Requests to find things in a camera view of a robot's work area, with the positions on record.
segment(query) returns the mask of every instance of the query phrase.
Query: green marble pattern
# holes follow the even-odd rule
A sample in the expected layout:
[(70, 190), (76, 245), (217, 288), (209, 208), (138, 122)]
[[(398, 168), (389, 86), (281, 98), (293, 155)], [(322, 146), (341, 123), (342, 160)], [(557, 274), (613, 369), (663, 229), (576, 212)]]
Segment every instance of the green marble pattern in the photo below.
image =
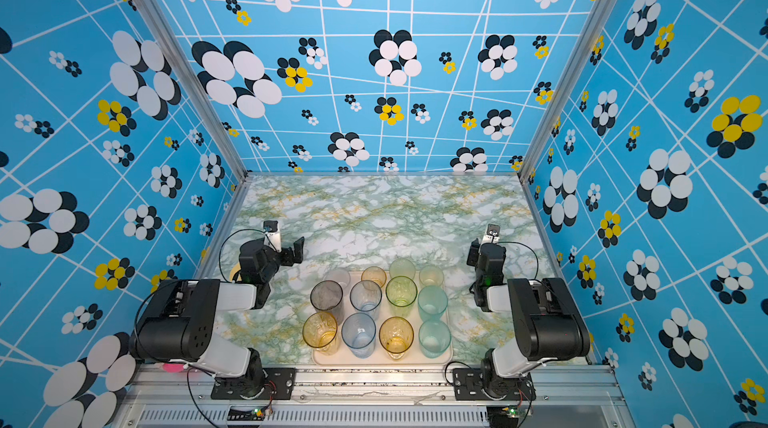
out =
[[(555, 276), (513, 175), (260, 175), (232, 231), (261, 228), (267, 219), (280, 222), (284, 246), (306, 238), (304, 262), (280, 269), (263, 309), (222, 314), (216, 320), (220, 334), (256, 348), (265, 364), (312, 364), (301, 328), (313, 313), (312, 288), (334, 268), (388, 269), (397, 257), (410, 258), (417, 268), (427, 263), (441, 267), (450, 299), (454, 359), (470, 364), (514, 337), (509, 315), (483, 313), (468, 292), (474, 271), (466, 266), (467, 251), (485, 225), (499, 224), (502, 240), (535, 249), (539, 277)], [(226, 274), (236, 263), (239, 246), (255, 235), (243, 232), (227, 242)], [(531, 251), (506, 246), (506, 274), (532, 278), (536, 261)]]

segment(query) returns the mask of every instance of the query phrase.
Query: plastic cup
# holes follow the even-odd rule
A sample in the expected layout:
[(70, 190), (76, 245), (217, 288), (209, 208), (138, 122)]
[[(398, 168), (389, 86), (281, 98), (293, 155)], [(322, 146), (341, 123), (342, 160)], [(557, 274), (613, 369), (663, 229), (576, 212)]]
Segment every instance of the plastic cup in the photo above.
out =
[(418, 329), (418, 346), (427, 358), (437, 358), (451, 345), (451, 330), (440, 320), (422, 323)]
[(414, 279), (416, 276), (416, 265), (408, 258), (395, 258), (395, 260), (389, 265), (389, 277), (406, 277)]
[(418, 280), (421, 282), (422, 287), (430, 285), (442, 286), (442, 281), (445, 277), (442, 274), (442, 270), (437, 268), (434, 264), (428, 264), (421, 271), (418, 272)]
[(393, 360), (399, 360), (413, 344), (413, 327), (405, 318), (389, 318), (379, 329), (379, 343)]
[(416, 304), (417, 294), (416, 283), (407, 277), (395, 277), (386, 285), (386, 297), (396, 317), (408, 317)]
[(336, 321), (344, 321), (344, 303), (342, 303), (344, 289), (335, 281), (321, 281), (315, 285), (310, 293), (310, 302), (315, 311), (327, 311)]
[(330, 313), (320, 311), (307, 318), (301, 334), (304, 343), (314, 351), (324, 355), (332, 355), (339, 350), (341, 337), (338, 336), (339, 325)]
[(375, 320), (379, 317), (379, 309), (382, 304), (382, 289), (375, 281), (360, 281), (352, 287), (350, 301), (353, 308), (368, 314)]
[(376, 348), (376, 322), (365, 313), (352, 314), (341, 327), (341, 338), (353, 355), (367, 358)]
[(379, 267), (368, 267), (362, 272), (361, 280), (370, 280), (376, 282), (379, 288), (384, 288), (386, 284), (386, 272)]
[(448, 307), (448, 296), (442, 288), (429, 285), (418, 293), (418, 316), (422, 321), (439, 320)]

